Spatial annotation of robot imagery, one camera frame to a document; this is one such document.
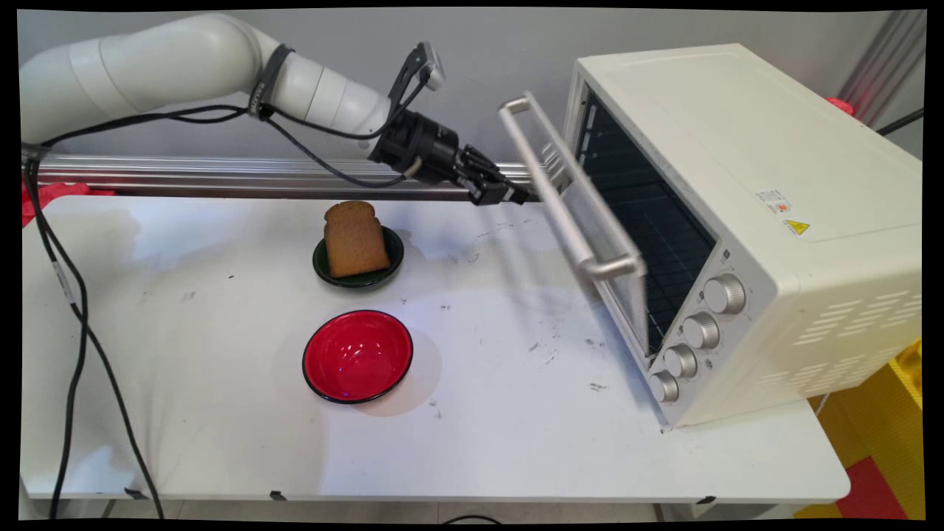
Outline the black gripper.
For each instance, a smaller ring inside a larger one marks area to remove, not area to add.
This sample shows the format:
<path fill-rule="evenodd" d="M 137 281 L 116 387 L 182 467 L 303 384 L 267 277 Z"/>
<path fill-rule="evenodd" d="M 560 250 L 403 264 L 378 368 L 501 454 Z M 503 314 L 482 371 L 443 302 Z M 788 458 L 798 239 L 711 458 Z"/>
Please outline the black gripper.
<path fill-rule="evenodd" d="M 461 173 L 455 170 L 461 151 Z M 466 145 L 459 149 L 455 131 L 414 111 L 402 111 L 378 137 L 368 160 L 386 164 L 395 172 L 421 184 L 443 182 L 468 191 L 476 206 L 501 202 L 522 205 L 532 196 L 528 188 L 510 181 L 479 149 Z"/>

